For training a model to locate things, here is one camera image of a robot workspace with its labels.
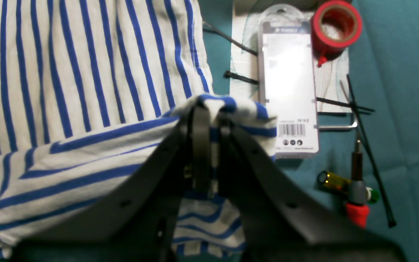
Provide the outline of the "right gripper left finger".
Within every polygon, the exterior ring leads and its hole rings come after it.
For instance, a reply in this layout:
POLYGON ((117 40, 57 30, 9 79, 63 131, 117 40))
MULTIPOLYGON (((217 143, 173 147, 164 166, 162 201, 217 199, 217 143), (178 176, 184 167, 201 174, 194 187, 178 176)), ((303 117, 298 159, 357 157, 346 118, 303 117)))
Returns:
POLYGON ((211 189, 210 113, 193 106, 140 169, 88 209, 18 244, 15 262, 176 262, 185 192, 211 189))

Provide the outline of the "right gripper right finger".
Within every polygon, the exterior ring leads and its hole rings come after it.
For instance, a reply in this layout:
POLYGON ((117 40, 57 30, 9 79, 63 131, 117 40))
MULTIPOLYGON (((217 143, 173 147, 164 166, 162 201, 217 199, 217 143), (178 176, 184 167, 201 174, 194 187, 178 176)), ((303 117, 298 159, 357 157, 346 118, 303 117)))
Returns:
POLYGON ((219 118, 221 194, 238 208, 242 262, 406 262, 394 242, 331 212, 300 189, 230 117, 219 118))

